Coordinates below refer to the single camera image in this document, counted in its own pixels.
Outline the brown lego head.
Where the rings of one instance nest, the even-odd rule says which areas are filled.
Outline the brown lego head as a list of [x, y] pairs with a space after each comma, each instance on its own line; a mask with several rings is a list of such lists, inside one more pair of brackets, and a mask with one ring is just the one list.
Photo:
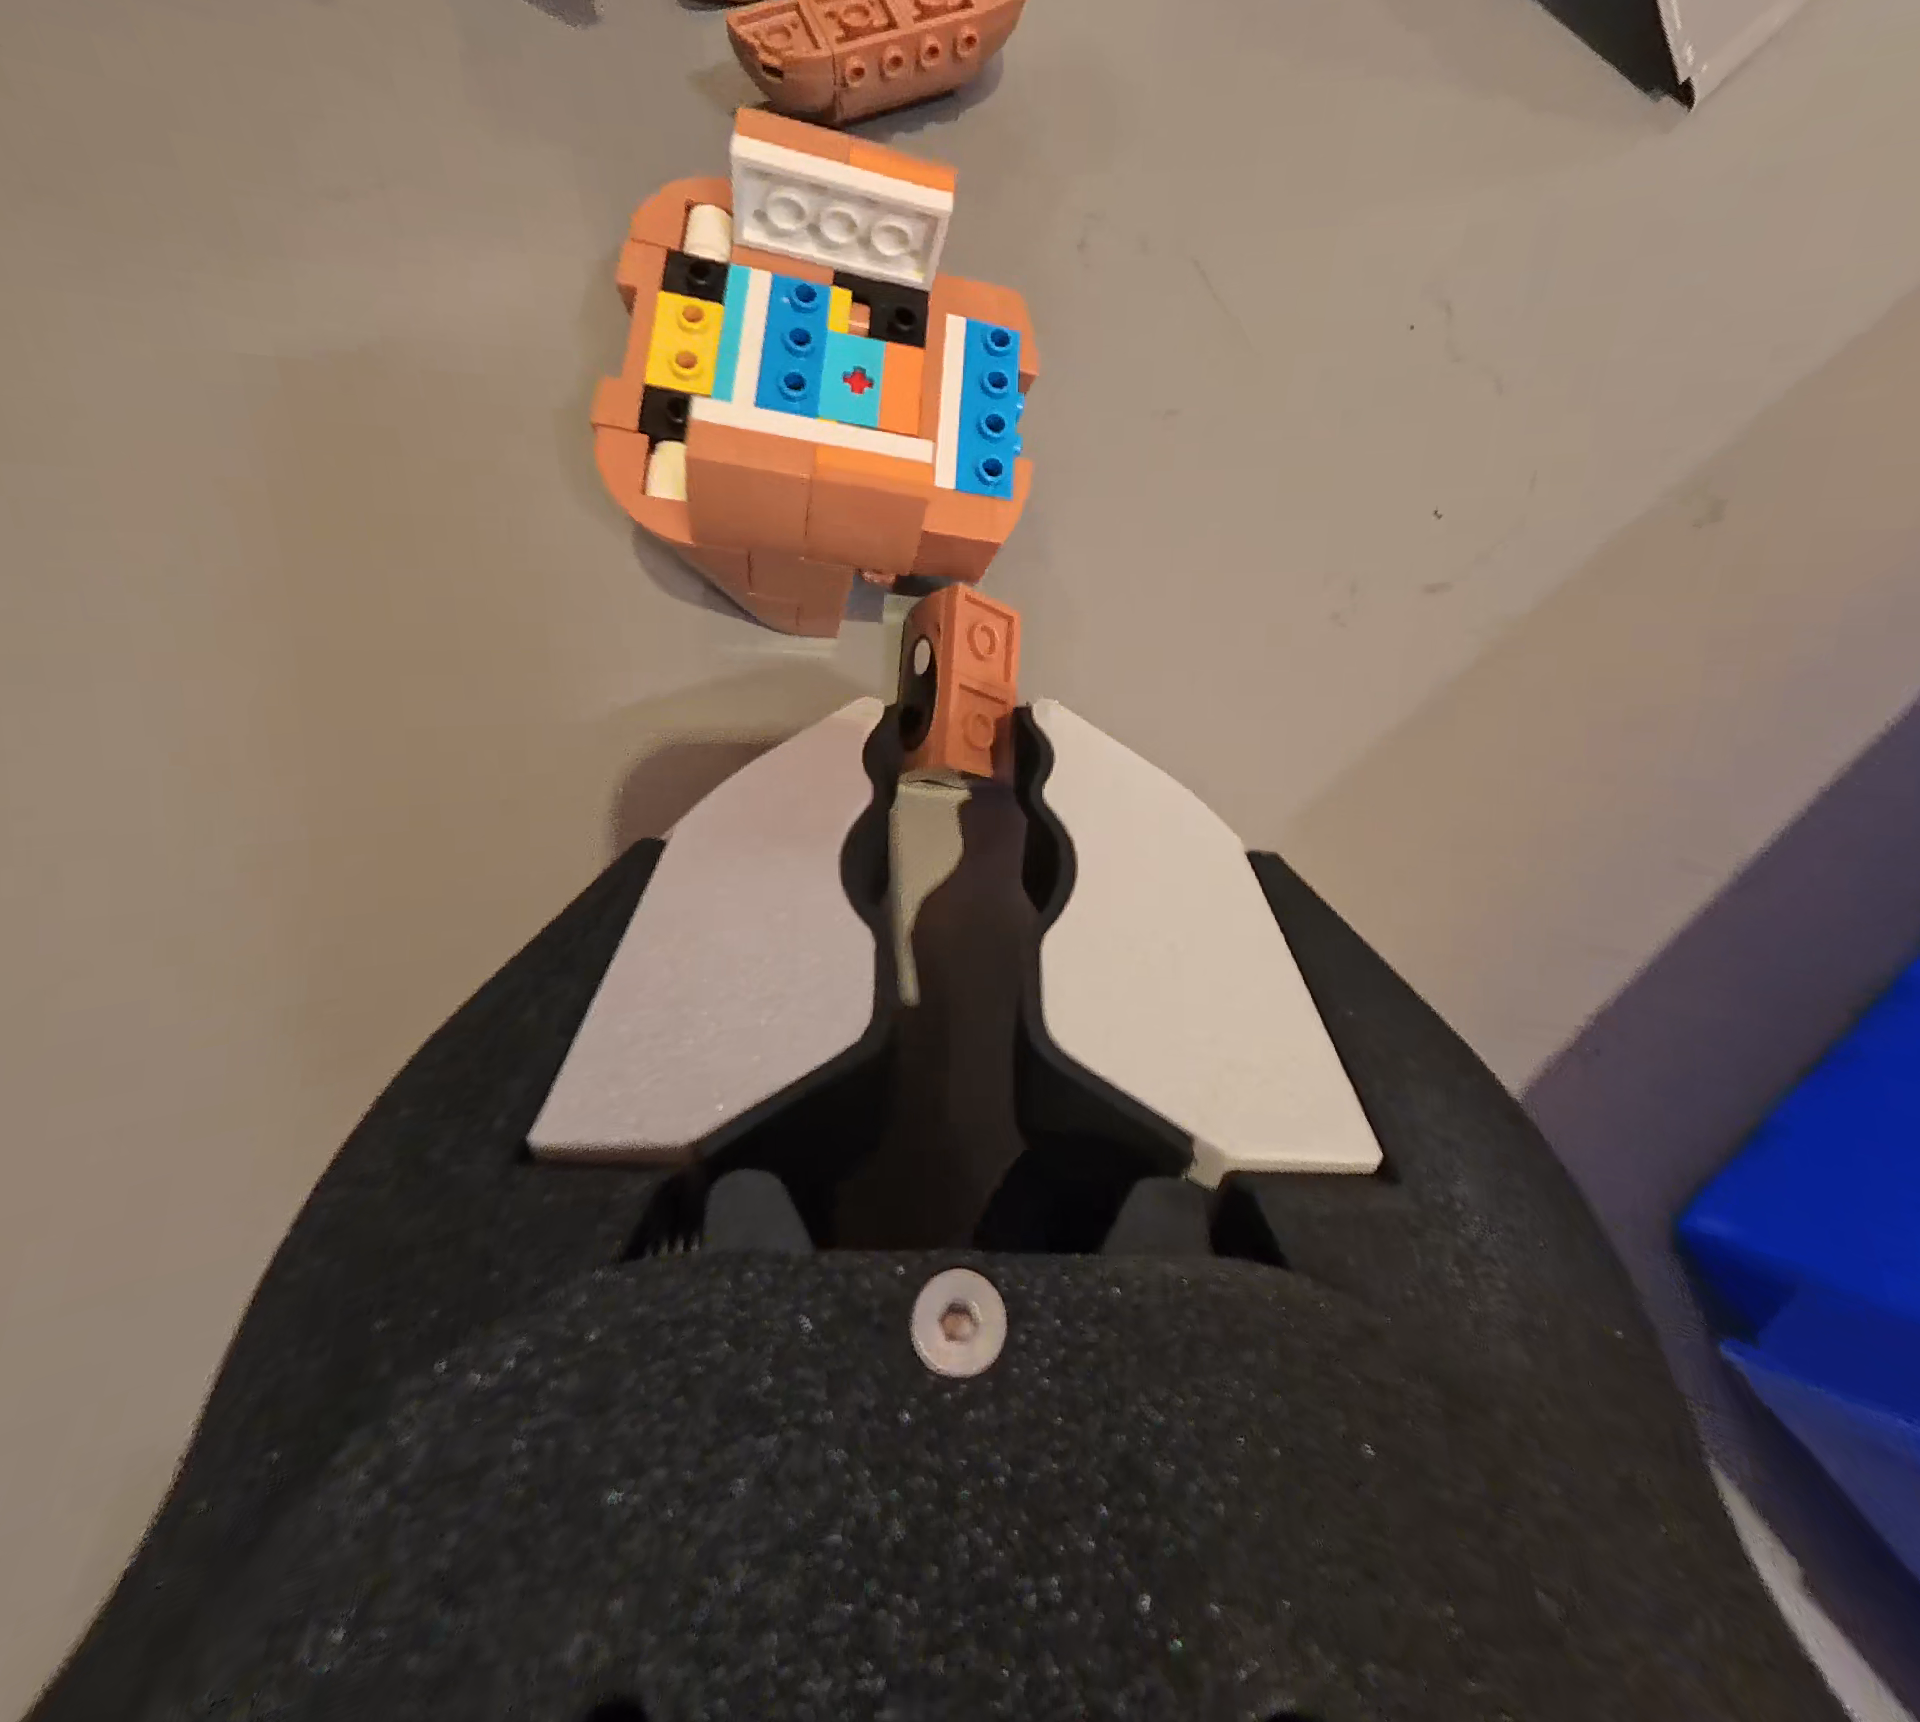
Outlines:
[[857, 581], [982, 581], [1027, 504], [1034, 319], [944, 268], [956, 172], [742, 105], [724, 178], [633, 209], [602, 483], [758, 624], [834, 638]]

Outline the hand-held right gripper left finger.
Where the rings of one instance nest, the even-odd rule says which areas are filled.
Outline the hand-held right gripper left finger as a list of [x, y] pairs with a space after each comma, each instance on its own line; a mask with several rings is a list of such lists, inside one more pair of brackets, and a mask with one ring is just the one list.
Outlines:
[[895, 719], [853, 698], [716, 784], [664, 838], [530, 1125], [535, 1159], [716, 1159], [825, 1110], [886, 1043]]

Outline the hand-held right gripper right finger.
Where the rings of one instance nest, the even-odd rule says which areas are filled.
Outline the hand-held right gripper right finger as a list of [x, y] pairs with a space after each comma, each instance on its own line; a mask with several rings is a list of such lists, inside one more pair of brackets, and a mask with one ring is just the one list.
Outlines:
[[1027, 710], [1032, 1130], [1151, 1173], [1352, 1175], [1380, 1138], [1254, 861], [1192, 790], [1058, 699]]

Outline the brown lego eye piece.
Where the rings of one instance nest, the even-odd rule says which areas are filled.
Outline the brown lego eye piece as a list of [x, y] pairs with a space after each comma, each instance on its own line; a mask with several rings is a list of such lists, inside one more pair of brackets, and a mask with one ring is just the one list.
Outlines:
[[900, 638], [902, 777], [1010, 784], [1017, 669], [1016, 610], [968, 581], [921, 596]]

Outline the blue plastic bin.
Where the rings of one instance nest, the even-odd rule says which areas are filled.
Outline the blue plastic bin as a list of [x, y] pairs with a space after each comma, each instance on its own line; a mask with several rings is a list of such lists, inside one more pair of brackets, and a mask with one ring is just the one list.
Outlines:
[[1918, 1573], [1918, 963], [1674, 1220], [1726, 1364]]

